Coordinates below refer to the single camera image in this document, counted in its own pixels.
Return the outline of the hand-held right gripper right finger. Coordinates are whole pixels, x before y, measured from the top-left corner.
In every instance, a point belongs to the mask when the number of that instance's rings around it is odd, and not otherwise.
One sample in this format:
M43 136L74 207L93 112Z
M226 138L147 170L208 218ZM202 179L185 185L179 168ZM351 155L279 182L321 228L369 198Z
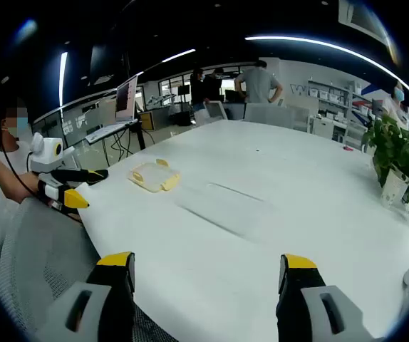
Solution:
M363 312L337 286L327 286L306 257L282 254L276 305L280 341L375 341Z

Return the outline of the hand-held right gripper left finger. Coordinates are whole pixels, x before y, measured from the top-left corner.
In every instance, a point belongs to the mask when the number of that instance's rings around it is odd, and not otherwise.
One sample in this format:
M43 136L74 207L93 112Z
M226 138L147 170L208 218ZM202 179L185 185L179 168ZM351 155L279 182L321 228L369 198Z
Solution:
M48 308L38 341L132 341L135 254L100 259L87 280L77 281Z

